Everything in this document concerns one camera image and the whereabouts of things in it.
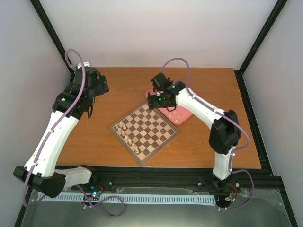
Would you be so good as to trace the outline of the black frame post left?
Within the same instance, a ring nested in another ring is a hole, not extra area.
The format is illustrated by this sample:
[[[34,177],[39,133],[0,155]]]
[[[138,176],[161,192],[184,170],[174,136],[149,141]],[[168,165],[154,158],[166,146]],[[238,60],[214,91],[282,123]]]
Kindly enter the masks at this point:
[[[68,71],[73,74],[73,70],[68,66],[68,63],[65,60],[65,48],[62,45],[61,40],[59,39],[59,36],[57,35],[43,5],[39,0],[30,0],[30,3],[32,4],[33,8],[35,9],[37,15],[39,16],[42,24],[44,25],[47,33],[49,34],[53,44],[55,45],[59,55],[61,56],[63,63],[66,65]]]

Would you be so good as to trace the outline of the black frame post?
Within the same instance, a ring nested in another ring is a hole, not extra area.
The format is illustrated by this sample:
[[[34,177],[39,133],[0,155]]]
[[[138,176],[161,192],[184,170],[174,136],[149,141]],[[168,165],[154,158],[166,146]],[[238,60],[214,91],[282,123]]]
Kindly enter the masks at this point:
[[[73,74],[73,70],[68,66],[68,63],[65,60],[65,48],[62,45],[61,40],[59,39],[59,36],[57,35],[43,5],[39,0],[30,0],[30,3],[32,4],[33,8],[35,9],[37,15],[39,16],[42,24],[44,25],[47,33],[49,34],[53,44],[55,45],[59,55],[61,56],[63,63],[66,65],[68,71]]]
[[[239,73],[241,76],[244,75],[246,69],[250,65],[251,61],[253,60],[254,56],[256,55],[258,49],[262,45],[263,41],[265,40],[266,36],[268,35],[270,29],[272,28],[273,24],[277,20],[278,16],[280,15],[281,11],[283,10],[284,6],[288,0],[278,0],[273,9],[271,10],[269,16],[267,17],[262,29],[260,30],[257,38],[255,39],[253,45],[251,46],[247,56],[245,57],[242,65],[240,66]]]

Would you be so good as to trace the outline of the pink plastic tray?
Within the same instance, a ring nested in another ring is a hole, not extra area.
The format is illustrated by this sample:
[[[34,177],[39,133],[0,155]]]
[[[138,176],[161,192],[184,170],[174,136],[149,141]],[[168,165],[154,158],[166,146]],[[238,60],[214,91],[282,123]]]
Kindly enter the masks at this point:
[[[162,95],[160,95],[160,92],[156,91],[155,88],[150,88],[145,92],[145,98],[147,99],[149,95],[156,95],[157,98],[161,98]],[[170,106],[170,107],[161,107],[157,108],[159,112],[161,112],[165,117],[167,117],[168,120],[170,120],[173,124],[175,125],[180,125],[182,124],[186,119],[188,119],[190,116],[193,114],[187,110],[184,107],[179,106],[178,104],[175,105],[175,107]]]

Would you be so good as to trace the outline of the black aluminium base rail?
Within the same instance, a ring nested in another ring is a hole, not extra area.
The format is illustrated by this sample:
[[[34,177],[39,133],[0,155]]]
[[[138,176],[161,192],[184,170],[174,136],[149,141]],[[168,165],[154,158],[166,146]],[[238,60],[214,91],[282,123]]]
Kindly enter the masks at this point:
[[[223,195],[238,189],[283,189],[281,177],[266,170],[248,169],[232,174],[220,183],[210,168],[148,168],[148,167],[93,167],[93,183],[102,183],[106,191],[120,187],[185,188],[210,195]]]

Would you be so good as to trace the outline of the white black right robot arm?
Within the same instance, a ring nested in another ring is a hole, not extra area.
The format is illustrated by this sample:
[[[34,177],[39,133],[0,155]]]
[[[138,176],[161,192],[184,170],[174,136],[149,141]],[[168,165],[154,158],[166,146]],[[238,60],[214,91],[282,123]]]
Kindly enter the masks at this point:
[[[195,94],[186,83],[171,82],[163,73],[151,79],[155,94],[147,96],[150,109],[183,107],[210,129],[209,145],[214,151],[212,185],[217,191],[230,182],[232,160],[244,133],[233,110],[224,111]]]

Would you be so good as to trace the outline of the black frame post right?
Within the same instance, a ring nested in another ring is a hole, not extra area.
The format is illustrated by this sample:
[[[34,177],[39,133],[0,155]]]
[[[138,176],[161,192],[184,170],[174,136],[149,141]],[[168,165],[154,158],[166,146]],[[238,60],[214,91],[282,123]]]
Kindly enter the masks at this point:
[[[240,66],[239,73],[241,76],[244,75],[246,69],[250,65],[251,61],[253,60],[254,56],[256,55],[258,49],[262,45],[263,41],[265,40],[266,36],[268,35],[270,29],[272,28],[273,24],[277,20],[278,16],[280,15],[281,11],[283,10],[284,6],[288,0],[278,0],[273,9],[271,10],[269,16],[267,17],[262,29],[260,30],[257,38],[255,39],[253,45],[251,46],[247,56],[245,57],[242,65]]]

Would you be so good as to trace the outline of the wooden chessboard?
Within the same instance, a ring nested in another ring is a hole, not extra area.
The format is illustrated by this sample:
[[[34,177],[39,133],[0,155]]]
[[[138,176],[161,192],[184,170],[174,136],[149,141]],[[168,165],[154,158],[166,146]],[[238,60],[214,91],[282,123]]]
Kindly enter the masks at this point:
[[[126,130],[120,127],[120,122],[126,126]],[[115,124],[132,140],[134,148],[118,132]],[[150,110],[147,103],[139,104],[112,123],[108,129],[138,166],[143,166],[180,134],[180,130],[173,123],[158,110]],[[139,149],[139,154],[136,154],[136,148]]]

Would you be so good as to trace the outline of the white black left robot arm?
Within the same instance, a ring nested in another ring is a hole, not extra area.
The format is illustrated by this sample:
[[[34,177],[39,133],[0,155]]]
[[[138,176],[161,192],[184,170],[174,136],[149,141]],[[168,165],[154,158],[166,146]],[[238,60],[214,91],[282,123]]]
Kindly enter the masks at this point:
[[[56,169],[58,157],[69,134],[84,113],[90,118],[97,96],[109,91],[106,77],[96,68],[78,68],[74,81],[60,93],[53,106],[50,121],[32,157],[24,166],[17,166],[13,175],[28,187],[50,197],[63,189],[83,185],[87,190],[98,186],[94,168],[81,165],[70,169]]]

